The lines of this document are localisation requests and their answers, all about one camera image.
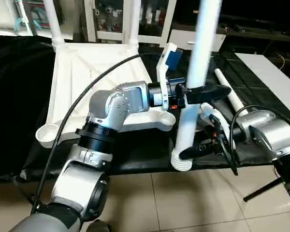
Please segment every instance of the black tablecloth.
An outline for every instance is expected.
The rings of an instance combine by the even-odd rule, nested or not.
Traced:
[[[45,123],[52,82],[55,54],[50,39],[43,37],[0,36],[0,181],[22,172],[24,181],[39,179],[48,158],[49,149],[35,140],[35,131]],[[160,51],[140,46],[139,52]],[[185,51],[170,78],[185,77],[190,52]],[[155,58],[143,58],[153,81],[156,80]],[[214,69],[219,67],[240,99],[247,104],[273,107],[290,118],[290,111],[235,55],[213,53],[207,82],[216,83]],[[214,103],[227,120],[234,111],[224,99]],[[177,121],[179,110],[172,111]],[[170,165],[170,152],[175,143],[177,124],[169,132],[145,130],[119,133],[109,174],[132,174],[175,171]],[[59,145],[51,163],[49,178],[56,176],[72,144]],[[241,166],[270,164],[255,145],[237,145]],[[195,159],[192,169],[228,168],[221,154]]]

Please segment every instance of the white cylinder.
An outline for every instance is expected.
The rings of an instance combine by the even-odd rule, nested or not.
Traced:
[[[47,15],[47,19],[50,26],[50,32],[52,34],[52,46],[54,50],[56,51],[56,48],[64,45],[64,39],[61,35],[59,22],[56,15],[56,10],[54,7],[53,0],[43,0],[45,11]]]
[[[130,31],[129,31],[129,45],[138,47],[139,41],[137,39],[139,34],[141,0],[132,0],[132,12],[130,17]]]
[[[231,102],[231,105],[233,106],[234,110],[237,112],[239,109],[243,108],[244,105],[242,104],[241,100],[239,99],[239,97],[236,95],[236,93],[234,92],[233,88],[231,87],[230,83],[228,82],[228,80],[226,79],[226,77],[223,75],[223,73],[221,72],[220,69],[215,69],[215,74],[218,78],[218,81],[224,85],[224,86],[228,86],[231,89],[230,94],[228,95],[229,101]],[[244,116],[248,114],[247,110],[243,110],[239,116]]]
[[[202,0],[196,26],[196,39],[192,50],[186,86],[196,88],[203,86],[217,30],[221,0]],[[179,171],[191,169],[192,160],[179,158],[180,152],[193,145],[195,128],[200,105],[188,105],[182,109],[176,138],[176,146],[172,151],[171,164]]]

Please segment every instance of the cable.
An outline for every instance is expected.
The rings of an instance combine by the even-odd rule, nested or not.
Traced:
[[[283,64],[282,64],[282,66],[279,69],[279,70],[281,70],[285,66],[285,62],[286,62],[285,61],[285,58],[282,55],[278,54],[278,53],[275,53],[275,54],[279,55],[283,59],[283,61],[284,61]]]
[[[229,146],[230,146],[230,154],[232,157],[233,156],[233,130],[234,130],[234,125],[235,125],[235,121],[236,119],[238,118],[239,114],[243,111],[243,110],[246,110],[246,109],[249,109],[249,108],[260,108],[260,109],[263,109],[263,110],[268,110],[268,111],[271,111],[273,112],[275,115],[278,115],[280,118],[282,118],[283,120],[285,120],[289,125],[290,125],[290,119],[288,119],[286,116],[284,116],[283,114],[277,112],[276,110],[273,110],[269,107],[266,107],[266,106],[263,106],[263,105],[247,105],[247,106],[244,106],[243,108],[239,109],[236,114],[234,115],[233,119],[232,119],[232,122],[231,122],[231,125],[230,125],[230,135],[229,135]]]
[[[62,123],[59,127],[59,130],[57,132],[57,135],[54,139],[54,143],[53,143],[53,146],[52,146],[52,150],[49,154],[49,157],[48,157],[48,160],[47,160],[47,163],[45,165],[45,168],[44,168],[44,171],[43,171],[43,174],[42,174],[42,177],[41,177],[41,180],[39,182],[39,185],[38,185],[38,188],[37,188],[37,191],[36,191],[36,197],[34,199],[34,202],[33,202],[33,206],[32,206],[32,209],[31,209],[31,214],[33,214],[36,209],[37,209],[37,203],[40,199],[40,196],[41,196],[41,193],[42,193],[42,190],[43,190],[43,187],[44,187],[44,183],[45,183],[45,177],[46,177],[46,174],[47,174],[47,170],[49,168],[49,165],[50,165],[50,162],[55,154],[55,150],[56,150],[56,147],[59,143],[59,139],[60,139],[60,136],[61,136],[61,133],[63,131],[63,128],[65,126],[65,124],[67,123],[72,111],[74,110],[74,108],[77,106],[77,104],[82,100],[82,98],[86,95],[86,93],[98,82],[100,81],[103,77],[105,77],[107,74],[109,74],[111,71],[113,71],[114,69],[116,69],[117,67],[119,67],[120,65],[132,60],[132,59],[135,59],[135,58],[139,58],[139,57],[143,57],[143,56],[150,56],[150,55],[158,55],[160,56],[161,54],[160,53],[143,53],[143,54],[137,54],[137,55],[134,55],[132,57],[129,57],[129,58],[126,58],[124,60],[122,60],[121,62],[115,64],[114,66],[112,66],[111,68],[109,68],[108,70],[106,70],[105,72],[103,72],[100,76],[98,76],[93,82],[91,82],[86,88],[85,90],[78,96],[78,98],[75,100],[75,102],[71,105],[71,107],[69,108],[69,110],[67,111],[65,117],[63,118],[62,120]]]

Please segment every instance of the black tripod leg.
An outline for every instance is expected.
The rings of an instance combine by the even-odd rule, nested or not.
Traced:
[[[262,188],[258,189],[257,191],[249,194],[248,196],[244,197],[244,202],[248,202],[252,198],[259,196],[261,193],[264,193],[265,191],[275,187],[276,185],[279,185],[282,183],[281,177],[277,178],[276,180],[272,181],[271,183],[267,184],[266,186],[263,186]]]

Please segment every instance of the tile floor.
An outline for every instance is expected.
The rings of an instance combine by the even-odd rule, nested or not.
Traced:
[[[101,220],[116,232],[290,232],[290,198],[283,186],[242,200],[274,179],[271,166],[241,168],[239,176],[222,169],[114,176]],[[36,184],[24,187],[34,191]],[[29,212],[13,185],[0,185],[0,232]]]

